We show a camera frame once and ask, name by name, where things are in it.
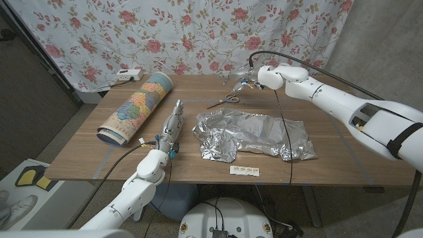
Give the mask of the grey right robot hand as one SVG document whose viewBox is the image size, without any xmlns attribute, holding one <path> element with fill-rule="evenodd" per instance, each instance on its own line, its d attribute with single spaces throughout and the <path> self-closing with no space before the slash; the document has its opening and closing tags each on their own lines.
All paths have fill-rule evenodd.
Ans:
<svg viewBox="0 0 423 238">
<path fill-rule="evenodd" d="M 251 89 L 264 89 L 265 86 L 258 82 L 258 70 L 253 67 L 238 67 L 232 70 L 224 79 L 223 84 L 235 82 L 232 93 L 242 91 L 245 87 Z"/>
</svg>

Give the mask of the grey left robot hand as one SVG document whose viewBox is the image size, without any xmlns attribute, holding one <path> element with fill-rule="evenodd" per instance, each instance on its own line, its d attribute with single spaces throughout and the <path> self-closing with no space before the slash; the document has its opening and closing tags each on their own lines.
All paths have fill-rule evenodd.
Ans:
<svg viewBox="0 0 423 238">
<path fill-rule="evenodd" d="M 170 116 L 163 122 L 162 132 L 155 148 L 169 153 L 176 143 L 184 121 L 184 103 L 177 100 Z"/>
</svg>

